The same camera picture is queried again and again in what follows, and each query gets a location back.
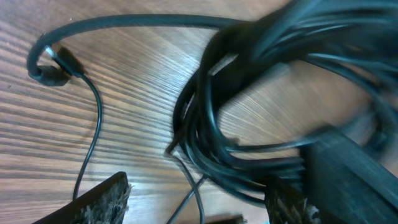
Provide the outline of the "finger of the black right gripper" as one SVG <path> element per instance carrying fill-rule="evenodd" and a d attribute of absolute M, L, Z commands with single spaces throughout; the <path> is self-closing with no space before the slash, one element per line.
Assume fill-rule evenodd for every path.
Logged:
<path fill-rule="evenodd" d="M 309 135 L 303 192 L 319 223 L 397 224 L 397 177 L 333 128 Z"/>

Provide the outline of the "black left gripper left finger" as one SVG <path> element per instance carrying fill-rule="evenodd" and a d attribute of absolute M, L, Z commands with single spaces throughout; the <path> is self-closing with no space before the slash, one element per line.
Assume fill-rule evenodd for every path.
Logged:
<path fill-rule="evenodd" d="M 130 192 L 127 174 L 117 172 L 34 224 L 120 224 L 127 210 Z"/>

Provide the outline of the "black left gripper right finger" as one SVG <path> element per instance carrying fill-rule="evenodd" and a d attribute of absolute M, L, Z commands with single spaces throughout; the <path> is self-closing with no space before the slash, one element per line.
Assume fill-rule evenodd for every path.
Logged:
<path fill-rule="evenodd" d="M 264 200 L 270 224 L 320 224 L 319 209 L 281 180 L 266 186 Z"/>

